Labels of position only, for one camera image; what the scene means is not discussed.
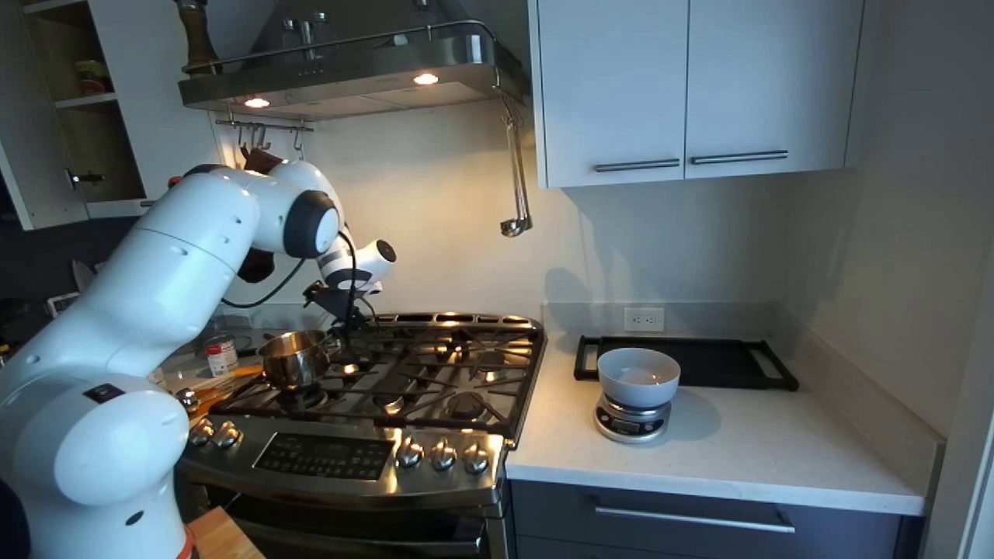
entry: ceiling light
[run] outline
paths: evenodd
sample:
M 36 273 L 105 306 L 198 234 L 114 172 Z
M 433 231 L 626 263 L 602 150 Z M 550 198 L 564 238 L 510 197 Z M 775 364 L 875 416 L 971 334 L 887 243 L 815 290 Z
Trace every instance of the ceiling light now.
M 263 95 L 248 95 L 246 100 L 246 109 L 268 109 L 272 105 L 272 100 L 263 100 Z
M 420 86 L 433 86 L 433 83 L 439 83 L 439 73 L 433 73 L 433 71 L 420 71 L 420 73 L 413 79 L 413 83 L 420 83 Z

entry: oven door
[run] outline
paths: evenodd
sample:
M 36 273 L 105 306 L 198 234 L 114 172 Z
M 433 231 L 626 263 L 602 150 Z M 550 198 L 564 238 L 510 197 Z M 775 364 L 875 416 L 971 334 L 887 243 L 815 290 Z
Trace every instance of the oven door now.
M 405 506 L 335 506 L 233 498 L 224 506 L 268 559 L 505 555 L 505 518 Z

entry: wall outlet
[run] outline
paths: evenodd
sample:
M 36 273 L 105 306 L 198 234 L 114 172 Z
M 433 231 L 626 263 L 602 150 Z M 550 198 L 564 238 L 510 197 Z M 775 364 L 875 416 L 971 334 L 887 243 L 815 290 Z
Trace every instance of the wall outlet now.
M 665 306 L 662 304 L 626 304 L 623 321 L 628 331 L 662 331 Z

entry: pot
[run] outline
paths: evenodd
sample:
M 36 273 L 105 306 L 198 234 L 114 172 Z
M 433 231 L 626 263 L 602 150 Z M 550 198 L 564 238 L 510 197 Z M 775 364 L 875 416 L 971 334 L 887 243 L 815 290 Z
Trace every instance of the pot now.
M 596 368 L 602 391 L 623 407 L 662 407 L 682 385 L 682 364 L 654 347 L 612 347 Z
M 263 376 L 284 391 L 315 385 L 328 365 L 331 358 L 316 331 L 279 331 L 263 347 Z

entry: stainless steel range hood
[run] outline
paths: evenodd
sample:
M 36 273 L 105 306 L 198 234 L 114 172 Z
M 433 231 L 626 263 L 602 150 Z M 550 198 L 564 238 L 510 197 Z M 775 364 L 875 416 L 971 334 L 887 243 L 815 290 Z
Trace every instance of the stainless steel range hood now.
M 248 57 L 191 66 L 181 94 L 197 109 L 295 121 L 530 95 L 518 57 L 472 6 L 472 0 L 277 0 Z

